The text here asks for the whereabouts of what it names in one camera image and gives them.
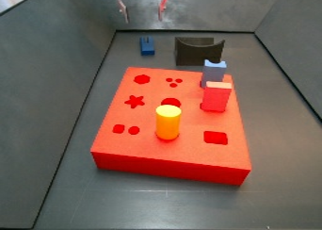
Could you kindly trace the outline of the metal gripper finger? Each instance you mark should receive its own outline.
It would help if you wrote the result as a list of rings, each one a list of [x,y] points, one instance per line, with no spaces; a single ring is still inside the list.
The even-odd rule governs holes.
[[[167,3],[167,0],[161,0],[161,3],[159,3],[159,21],[162,21],[162,15],[163,15],[163,12],[166,10],[166,3]]]
[[[119,12],[123,14],[125,21],[129,24],[130,23],[129,11],[127,11],[127,7],[122,0],[118,0],[118,7],[119,7]]]

